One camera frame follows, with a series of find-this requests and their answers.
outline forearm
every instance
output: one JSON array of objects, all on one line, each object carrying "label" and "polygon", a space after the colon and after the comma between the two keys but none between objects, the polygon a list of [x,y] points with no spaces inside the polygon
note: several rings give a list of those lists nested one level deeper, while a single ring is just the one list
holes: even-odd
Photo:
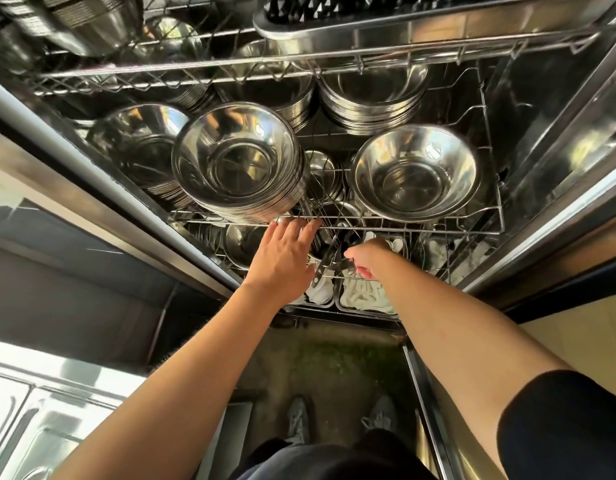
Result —
[{"label": "forearm", "polygon": [[500,312],[385,251],[373,263],[408,336],[498,462],[503,409],[537,375],[568,368]]},{"label": "forearm", "polygon": [[52,480],[188,480],[275,306],[256,290],[240,288],[86,438]]}]

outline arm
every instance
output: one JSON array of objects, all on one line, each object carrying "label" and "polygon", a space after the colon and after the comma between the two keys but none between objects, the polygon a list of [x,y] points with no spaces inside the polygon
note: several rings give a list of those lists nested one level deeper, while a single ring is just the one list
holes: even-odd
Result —
[{"label": "arm", "polygon": [[491,306],[413,266],[374,239],[346,251],[381,282],[423,361],[503,471],[497,426],[505,407],[538,375],[570,366]]},{"label": "arm", "polygon": [[77,447],[52,480],[188,480],[264,332],[314,276],[319,220],[268,227],[248,277],[188,343]]}]

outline hand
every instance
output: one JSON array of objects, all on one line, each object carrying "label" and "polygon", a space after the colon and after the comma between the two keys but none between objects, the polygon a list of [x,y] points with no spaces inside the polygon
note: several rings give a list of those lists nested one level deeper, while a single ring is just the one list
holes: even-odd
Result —
[{"label": "hand", "polygon": [[307,264],[308,250],[320,219],[285,217],[271,222],[252,259],[243,286],[256,289],[262,299],[276,302],[278,308],[299,298],[310,286],[314,266]]},{"label": "hand", "polygon": [[367,280],[376,280],[373,274],[373,263],[376,263],[377,256],[381,258],[384,252],[391,252],[390,246],[381,237],[376,237],[363,244],[349,248],[344,252],[344,256],[355,263],[355,271]]}]

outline shoe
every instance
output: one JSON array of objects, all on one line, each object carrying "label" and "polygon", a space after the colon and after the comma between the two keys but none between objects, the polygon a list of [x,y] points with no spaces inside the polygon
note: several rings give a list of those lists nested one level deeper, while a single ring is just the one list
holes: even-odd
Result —
[{"label": "shoe", "polygon": [[307,445],[310,443],[308,409],[306,408],[304,398],[300,395],[293,399],[288,409],[288,438],[286,441],[296,445]]},{"label": "shoe", "polygon": [[386,429],[392,433],[397,432],[397,410],[389,395],[383,395],[375,404],[368,417],[361,418],[361,424],[367,430]]}]

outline person's left hand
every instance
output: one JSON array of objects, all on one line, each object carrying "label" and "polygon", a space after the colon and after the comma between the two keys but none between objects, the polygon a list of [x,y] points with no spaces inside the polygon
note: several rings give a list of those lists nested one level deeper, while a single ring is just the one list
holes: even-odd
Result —
[{"label": "person's left hand", "polygon": [[308,250],[320,225],[320,219],[307,223],[291,217],[271,222],[242,286],[255,289],[279,308],[299,298],[314,277]]}]

